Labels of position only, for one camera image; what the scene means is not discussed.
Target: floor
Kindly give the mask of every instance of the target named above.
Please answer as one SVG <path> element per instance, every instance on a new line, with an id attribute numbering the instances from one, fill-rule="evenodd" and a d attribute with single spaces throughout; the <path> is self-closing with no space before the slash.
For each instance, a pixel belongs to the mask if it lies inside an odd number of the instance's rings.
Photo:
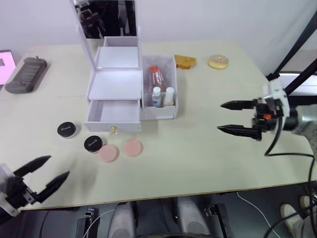
<path id="1" fill-rule="evenodd" d="M 241 191 L 239 194 L 258 206 L 272 224 L 278 219 L 279 207 L 283 203 L 290 203 L 295 209 L 300 209 L 299 198 L 305 195 L 304 184 L 286 185 L 272 188 Z M 232 231 L 236 238 L 262 238 L 268 229 L 261 214 L 251 205 L 237 197 L 236 193 L 207 194 L 193 196 L 202 210 L 208 201 L 212 203 L 224 203 L 228 213 Z M 154 199 L 138 201 L 139 225 L 137 235 L 157 233 L 179 232 L 178 226 L 173 221 L 171 199 Z M 99 210 L 99 214 L 114 209 L 116 204 L 104 204 L 93 206 Z M 17 218 L 0 226 L 2 238 L 38 238 L 42 222 L 43 238 L 75 238 L 77 219 L 82 218 L 88 207 L 70 208 L 68 211 L 40 210 L 22 212 Z M 106 238 L 112 213 L 101 217 L 98 238 Z M 291 238 L 285 225 L 275 229 L 281 238 Z M 215 238 L 222 238 L 219 229 L 212 230 Z"/>

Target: round sponge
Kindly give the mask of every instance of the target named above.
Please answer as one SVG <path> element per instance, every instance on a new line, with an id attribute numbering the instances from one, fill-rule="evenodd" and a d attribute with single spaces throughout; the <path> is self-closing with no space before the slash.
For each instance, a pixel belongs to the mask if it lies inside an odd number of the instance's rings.
<path id="1" fill-rule="evenodd" d="M 119 154 L 117 147 L 114 145 L 104 145 L 98 152 L 99 158 L 106 163 L 114 161 Z"/>
<path id="2" fill-rule="evenodd" d="M 129 140 L 125 143 L 123 151 L 128 156 L 137 156 L 142 152 L 142 144 L 138 140 Z"/>
<path id="3" fill-rule="evenodd" d="M 226 56 L 213 55 L 208 60 L 208 65 L 217 69 L 224 69 L 228 66 L 229 60 Z"/>

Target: open drawer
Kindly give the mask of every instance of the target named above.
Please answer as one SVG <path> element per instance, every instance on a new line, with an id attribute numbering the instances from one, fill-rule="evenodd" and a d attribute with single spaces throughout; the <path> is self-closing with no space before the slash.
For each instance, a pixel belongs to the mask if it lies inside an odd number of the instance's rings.
<path id="1" fill-rule="evenodd" d="M 92 100 L 84 124 L 91 132 L 141 131 L 140 100 Z"/>

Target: shoe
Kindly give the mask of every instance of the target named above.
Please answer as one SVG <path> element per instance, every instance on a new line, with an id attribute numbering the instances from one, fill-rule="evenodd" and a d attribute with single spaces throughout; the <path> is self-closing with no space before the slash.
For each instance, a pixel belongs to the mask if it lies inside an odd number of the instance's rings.
<path id="1" fill-rule="evenodd" d="M 285 218 L 289 215 L 296 213 L 296 211 L 291 205 L 283 204 L 280 208 L 280 213 L 281 213 L 281 217 Z M 301 220 L 303 220 L 303 219 L 300 217 L 300 215 L 296 215 L 296 216 L 293 216 L 285 221 L 285 224 L 288 227 L 288 229 L 291 232 L 293 237 L 295 237 L 294 233 L 293 233 L 293 226 L 296 222 L 301 221 Z"/>
<path id="2" fill-rule="evenodd" d="M 310 205 L 309 197 L 308 196 L 301 196 L 300 203 L 301 203 L 301 208 L 302 209 L 305 209 L 305 208 L 309 207 L 309 205 Z M 315 213 L 316 211 L 317 211 L 317 207 L 315 206 L 315 207 L 313 207 L 313 212 Z M 305 214 L 309 215 L 310 214 L 309 210 L 306 210 Z"/>

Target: white bottle cap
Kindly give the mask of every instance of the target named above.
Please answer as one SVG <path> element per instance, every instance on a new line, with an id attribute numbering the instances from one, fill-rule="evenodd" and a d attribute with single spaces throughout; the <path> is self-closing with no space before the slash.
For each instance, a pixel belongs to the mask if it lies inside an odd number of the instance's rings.
<path id="1" fill-rule="evenodd" d="M 166 89 L 165 102 L 170 103 L 174 98 L 174 89 L 169 87 Z"/>
<path id="2" fill-rule="evenodd" d="M 160 96 L 160 87 L 154 87 L 153 88 L 153 95 L 155 97 L 159 97 Z"/>

